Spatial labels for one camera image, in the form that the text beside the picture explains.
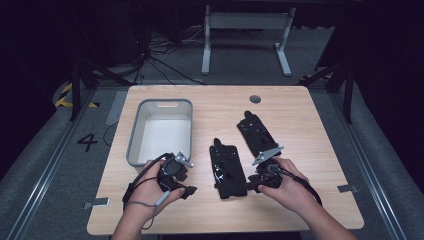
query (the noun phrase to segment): table hole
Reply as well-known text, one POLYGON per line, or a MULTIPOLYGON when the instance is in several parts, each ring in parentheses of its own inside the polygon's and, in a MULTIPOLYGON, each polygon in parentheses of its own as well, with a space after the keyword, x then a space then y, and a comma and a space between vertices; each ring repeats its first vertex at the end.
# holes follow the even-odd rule
POLYGON ((249 99, 252 103, 255 103, 255 104, 258 104, 261 102, 261 97, 259 97, 258 95, 252 95, 250 96, 249 99))

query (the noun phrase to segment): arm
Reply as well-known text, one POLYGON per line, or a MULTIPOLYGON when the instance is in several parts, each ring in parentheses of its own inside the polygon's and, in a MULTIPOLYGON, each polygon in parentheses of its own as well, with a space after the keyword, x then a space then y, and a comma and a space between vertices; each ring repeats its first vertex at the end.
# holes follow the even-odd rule
MULTIPOLYGON (((289 159, 275 159, 281 167, 298 177, 308 180, 289 159)), ((258 189, 283 207, 297 213, 308 224, 309 229, 311 229, 317 239, 357 239, 319 205, 312 194, 291 177, 283 176, 283 181, 278 189, 263 185, 260 185, 258 189)))
MULTIPOLYGON (((154 179, 146 180, 146 182, 136 188, 130 198, 130 202, 142 202, 152 206, 156 203, 156 201, 163 195, 163 192, 155 178, 159 169, 160 164, 157 163, 153 165, 146 174, 144 174, 139 182, 149 178, 154 179)), ((149 207, 141 204, 128 204, 121 219, 119 220, 118 225, 116 226, 112 239, 140 239, 143 226, 154 216, 158 215, 168 204, 179 199, 183 193, 184 188, 173 190, 162 204, 156 207, 149 207)))

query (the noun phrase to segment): metal stand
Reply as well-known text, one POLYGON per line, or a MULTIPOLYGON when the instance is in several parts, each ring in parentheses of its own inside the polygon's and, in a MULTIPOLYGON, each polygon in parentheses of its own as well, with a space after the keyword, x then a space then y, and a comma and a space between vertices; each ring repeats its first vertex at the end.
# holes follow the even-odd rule
POLYGON ((205 12, 205 48, 203 51, 202 74, 209 74, 211 58, 210 29, 278 29, 283 30, 280 43, 275 44, 275 49, 280 60, 284 76, 290 76, 291 71, 284 53, 284 47, 290 32, 294 18, 295 8, 289 13, 227 13, 211 12, 210 6, 206 6, 205 12))
POLYGON ((297 85, 308 86, 309 84, 327 76, 328 74, 333 73, 330 79, 330 82, 327 84, 326 89, 329 93, 336 93, 343 83, 346 81, 345 85, 345 95, 343 102, 343 114, 346 121, 351 124, 352 120, 350 118, 350 111, 352 105, 352 94, 353 94, 353 72, 351 70, 351 64, 349 63, 338 63, 331 67, 328 67, 322 71, 317 72, 316 74, 308 77, 303 76, 304 80, 300 81, 297 85))
POLYGON ((115 82, 121 84, 122 86, 132 86, 135 83, 128 82, 122 77, 116 75, 115 73, 109 71, 108 69, 83 58, 80 58, 76 61, 73 67, 72 73, 72 116, 71 121, 73 121, 81 110, 81 93, 80 93, 80 79, 84 83, 84 86, 87 89, 96 89, 99 85, 96 77, 93 74, 93 70, 97 70, 103 75, 107 76, 110 79, 113 79, 115 82))

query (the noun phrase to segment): metal bracket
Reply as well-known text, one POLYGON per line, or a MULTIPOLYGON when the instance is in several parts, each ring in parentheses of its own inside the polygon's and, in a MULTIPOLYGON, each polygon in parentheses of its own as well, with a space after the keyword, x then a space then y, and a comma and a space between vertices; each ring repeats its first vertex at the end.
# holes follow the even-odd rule
POLYGON ((276 153, 283 150, 284 147, 281 145, 278 145, 278 147, 266 150, 264 152, 259 152, 259 155, 256 157, 256 159, 252 162, 252 166, 255 166, 256 164, 265 162, 266 160, 272 158, 276 153))
POLYGON ((93 200, 93 202, 85 202, 82 206, 83 210, 88 210, 93 207, 105 207, 109 206, 110 199, 109 198, 96 198, 93 200))
POLYGON ((189 160, 184 156, 183 152, 178 152, 177 156, 175 156, 175 161, 189 167, 189 168, 193 168, 194 164, 189 162, 189 160))

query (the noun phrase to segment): metal rail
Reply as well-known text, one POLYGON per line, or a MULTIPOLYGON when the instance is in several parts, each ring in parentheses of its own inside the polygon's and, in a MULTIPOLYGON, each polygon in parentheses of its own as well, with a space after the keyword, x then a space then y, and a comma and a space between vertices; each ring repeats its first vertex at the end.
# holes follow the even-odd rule
POLYGON ((94 93, 94 90, 87 90, 87 93, 84 95, 84 99, 81 104, 82 111, 77 115, 75 120, 73 122, 69 122, 68 126, 66 127, 66 130, 59 141, 59 144, 53 152, 53 155, 47 163, 47 166, 41 174, 37 184, 35 184, 30 197, 28 198, 25 206, 23 207, 19 217, 17 218, 6 239, 22 239, 24 237, 24 234, 28 229, 35 212, 40 206, 41 201, 43 200, 44 195, 46 194, 50 183, 52 182, 53 177, 63 160, 63 154, 69 143, 69 140, 78 127, 80 120, 83 117, 85 110, 87 109, 87 106, 93 99, 94 93))

